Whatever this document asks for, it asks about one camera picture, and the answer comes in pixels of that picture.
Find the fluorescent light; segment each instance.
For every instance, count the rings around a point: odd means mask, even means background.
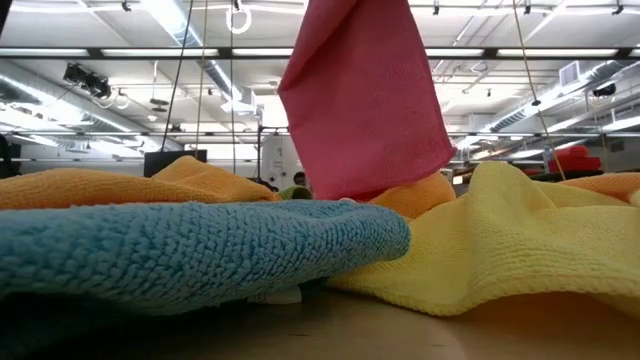
[[[489,150],[480,151],[479,153],[473,155],[473,160],[483,159],[487,156],[491,156],[491,152]]]
[[[12,135],[14,138],[18,138],[18,139],[22,139],[22,140],[26,140],[26,141],[31,141],[34,143],[38,143],[41,145],[46,145],[46,146],[58,146],[58,143],[51,140],[51,139],[47,139],[45,137],[39,136],[39,135],[31,135],[31,136],[20,136],[20,135]]]
[[[526,49],[529,57],[608,57],[617,52],[617,49]],[[500,49],[498,56],[522,56],[522,50]]]
[[[482,56],[483,49],[453,49],[453,48],[432,48],[427,49],[427,56],[452,56],[452,57],[468,57]]]
[[[0,56],[89,56],[86,49],[26,49],[0,48]]]
[[[226,102],[222,105],[220,105],[220,108],[226,112],[226,113],[231,113],[231,112],[247,112],[247,113],[252,113],[255,114],[256,113],[256,107],[253,105],[249,105],[249,104],[245,104],[243,102],[240,101],[229,101]]]
[[[636,126],[636,125],[640,125],[640,116],[612,122],[609,125],[603,126],[602,130],[615,131],[615,130],[625,129],[625,128]]]
[[[142,155],[135,150],[102,140],[91,142],[91,147],[105,154],[112,154],[120,157],[142,157]]]
[[[544,150],[542,149],[523,150],[523,151],[518,151],[515,154],[511,154],[509,155],[509,157],[512,159],[524,159],[531,156],[542,154],[542,152],[544,152]]]
[[[233,49],[236,56],[291,56],[293,48]]]
[[[583,143],[583,142],[584,142],[584,140],[576,140],[576,141],[568,142],[566,144],[562,144],[562,145],[556,147],[556,150],[566,149],[568,147],[572,147],[573,145],[578,145],[578,144]]]
[[[561,121],[555,125],[549,126],[549,128],[547,129],[547,131],[549,132],[555,132],[558,130],[562,130],[562,129],[566,129],[569,126],[579,122],[579,119],[569,119],[569,120],[565,120],[565,121]]]
[[[28,130],[67,130],[54,122],[38,119],[9,107],[0,111],[0,123]]]
[[[180,57],[182,49],[102,49],[106,57]],[[205,49],[205,56],[218,56],[218,49]],[[184,49],[184,56],[202,56],[202,49]]]

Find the microfiber cloth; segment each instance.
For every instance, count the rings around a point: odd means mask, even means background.
[[[274,201],[266,187],[184,156],[153,178],[54,169],[0,180],[0,209],[67,208],[137,202]]]
[[[316,199],[369,200],[454,154],[406,0],[309,1],[279,94]]]
[[[409,245],[394,211],[346,201],[7,210],[0,228],[0,309],[11,315],[0,323],[0,354],[18,355],[118,314],[173,315],[268,294],[395,259]],[[11,297],[22,294],[77,305],[48,304],[46,313]]]
[[[282,200],[313,200],[313,193],[306,186],[291,186],[278,193]]]
[[[411,201],[429,207],[441,200],[414,189],[404,205],[395,203],[400,212],[415,208]],[[505,296],[571,291],[640,317],[639,189],[640,174],[553,184],[483,163],[466,195],[410,222],[406,256],[334,277],[332,285],[433,315],[458,315]]]

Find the hanging cloth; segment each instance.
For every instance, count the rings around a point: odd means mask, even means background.
[[[279,92],[317,199],[369,200],[454,154],[406,0],[311,0]]]

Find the red cloth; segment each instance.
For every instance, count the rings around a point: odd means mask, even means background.
[[[586,146],[571,146],[566,149],[556,151],[556,156],[563,171],[598,170],[600,169],[600,158],[589,157],[589,150]],[[558,172],[558,163],[555,159],[548,161],[549,171]]]
[[[372,198],[455,153],[407,0],[311,0],[279,92],[316,198]]]

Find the blue towel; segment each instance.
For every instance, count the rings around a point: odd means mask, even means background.
[[[395,259],[410,237],[391,210],[322,201],[8,210],[0,229],[0,355],[120,314],[180,314]]]

